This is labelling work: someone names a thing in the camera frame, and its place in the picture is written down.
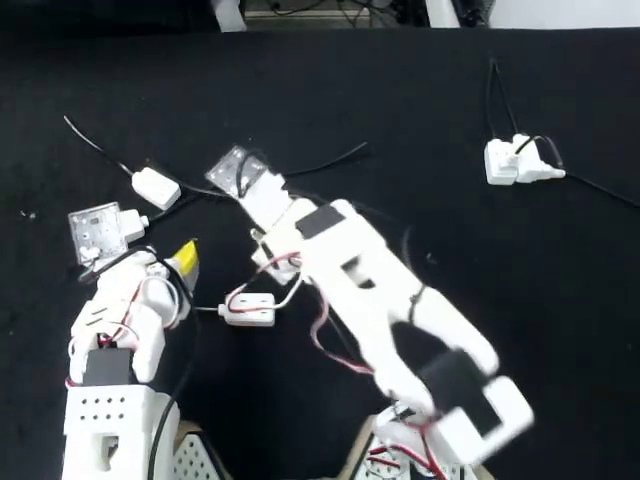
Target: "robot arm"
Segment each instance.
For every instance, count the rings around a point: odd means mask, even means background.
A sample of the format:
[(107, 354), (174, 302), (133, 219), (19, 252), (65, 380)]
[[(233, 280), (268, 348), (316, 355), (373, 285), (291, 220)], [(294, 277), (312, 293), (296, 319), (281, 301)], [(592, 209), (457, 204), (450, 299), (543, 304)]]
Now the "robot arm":
[[(195, 244), (165, 262), (192, 290)], [(100, 275), (96, 294), (71, 328), (64, 480), (146, 479), (159, 429), (153, 478), (173, 479), (179, 411), (169, 407), (168, 395), (146, 384), (157, 372), (164, 331), (189, 309), (169, 270), (150, 252), (138, 251)]]
[[(487, 339), (441, 293), (424, 287), (348, 202), (318, 207), (291, 198), (282, 176), (240, 147), (206, 178), (258, 225), (252, 258), (276, 281), (287, 283), (297, 269), (286, 261), (270, 265), (272, 259), (299, 252), (300, 274), (354, 335), (380, 390), (431, 422), (425, 437), (439, 461), (477, 465), (531, 425), (533, 413), (515, 384), (492, 378), (499, 361)], [(390, 328), (410, 320), (450, 349), (417, 375), (398, 355)], [(378, 436), (415, 443), (415, 430), (396, 420), (381, 414)]]

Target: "white robotic arm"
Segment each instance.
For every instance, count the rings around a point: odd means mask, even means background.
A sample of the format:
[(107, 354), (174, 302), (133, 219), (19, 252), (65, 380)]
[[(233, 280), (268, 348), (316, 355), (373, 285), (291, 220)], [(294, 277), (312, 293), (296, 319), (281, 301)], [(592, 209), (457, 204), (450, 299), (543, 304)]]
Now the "white robotic arm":
[[(273, 259), (298, 252), (300, 274), (354, 335), (380, 390), (432, 422), (425, 436), (438, 461), (477, 465), (531, 425), (533, 412), (515, 384), (492, 379), (499, 361), (491, 344), (442, 294), (424, 287), (347, 201), (317, 207), (291, 198), (284, 179), (240, 147), (206, 177), (260, 227), (252, 258), (279, 283), (298, 268)], [(390, 326), (410, 320), (451, 349), (425, 376), (395, 349)], [(381, 415), (376, 429), (383, 440), (415, 439), (393, 416)]]

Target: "white plug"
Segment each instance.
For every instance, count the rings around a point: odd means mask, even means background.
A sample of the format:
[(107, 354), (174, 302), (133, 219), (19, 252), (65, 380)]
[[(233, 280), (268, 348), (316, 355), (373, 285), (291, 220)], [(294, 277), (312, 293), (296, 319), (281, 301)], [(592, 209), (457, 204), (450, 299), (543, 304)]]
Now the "white plug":
[(226, 305), (218, 305), (218, 315), (229, 325), (236, 327), (273, 327), (276, 313), (275, 297), (271, 293), (239, 293), (229, 303), (234, 310), (252, 310), (249, 312), (231, 312)]
[(120, 232), (127, 243), (142, 238), (144, 229), (148, 226), (149, 218), (146, 215), (140, 215), (137, 210), (120, 212)]
[(484, 168), (491, 185), (513, 185), (518, 178), (518, 159), (513, 144), (494, 138), (484, 147)]
[(131, 176), (131, 186), (135, 192), (160, 210), (167, 210), (180, 198), (180, 185), (145, 167)]
[(490, 185), (513, 185), (532, 183), (536, 180), (564, 178), (566, 172), (554, 168), (540, 159), (535, 142), (529, 142), (516, 153), (529, 139), (528, 135), (516, 134), (512, 142), (494, 138), (484, 149), (484, 166), (487, 182)]
[[(513, 136), (513, 151), (515, 152), (526, 141), (528, 135), (517, 133)], [(536, 180), (548, 180), (550, 178), (564, 178), (566, 172), (559, 168), (554, 168), (540, 159), (540, 152), (535, 141), (529, 142), (517, 155), (518, 158), (518, 178), (516, 182), (531, 183)]]

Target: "black tablecloth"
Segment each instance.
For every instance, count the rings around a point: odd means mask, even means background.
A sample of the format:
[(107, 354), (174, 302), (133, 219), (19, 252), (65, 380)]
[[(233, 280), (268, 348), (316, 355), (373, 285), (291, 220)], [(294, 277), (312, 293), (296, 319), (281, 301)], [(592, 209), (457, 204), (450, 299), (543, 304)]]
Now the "black tablecloth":
[[(370, 216), (418, 273), (497, 349), (537, 423), (488, 462), (500, 478), (630, 478), (638, 468), (640, 217), (571, 180), (486, 184), (483, 88), (494, 55), (521, 128), (555, 139), (570, 171), (640, 198), (638, 30), (369, 31), (96, 40), (0, 48), (0, 465), (3, 478), (56, 478), (69, 327), (92, 291), (74, 280), (66, 214), (117, 200), (153, 208), (75, 137), (64, 114), (134, 167), (149, 158), (200, 182), (233, 143), (274, 169), (312, 166), (361, 141), (369, 159), (292, 180)], [(498, 97), (496, 122), (510, 135)], [(149, 240), (170, 255), (199, 239), (196, 299), (220, 301), (252, 272), (250, 221), (199, 202)], [(264, 288), (276, 289), (265, 280)], [(272, 329), (203, 316), (180, 398), (236, 478), (335, 474), (367, 415), (370, 379), (313, 348), (317, 304), (301, 292)], [(434, 342), (403, 329), (412, 364)], [(324, 340), (340, 350), (335, 334)], [(193, 326), (168, 338), (169, 391)]]

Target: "yellow tag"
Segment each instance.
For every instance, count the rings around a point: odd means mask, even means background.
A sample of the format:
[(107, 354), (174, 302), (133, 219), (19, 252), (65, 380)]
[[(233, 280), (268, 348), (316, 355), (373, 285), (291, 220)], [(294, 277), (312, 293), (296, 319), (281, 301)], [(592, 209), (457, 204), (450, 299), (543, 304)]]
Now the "yellow tag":
[(198, 263), (198, 250), (196, 249), (196, 242), (189, 240), (185, 243), (180, 250), (173, 255), (174, 260), (178, 262), (178, 270), (183, 277), (186, 277), (191, 273), (193, 267)]

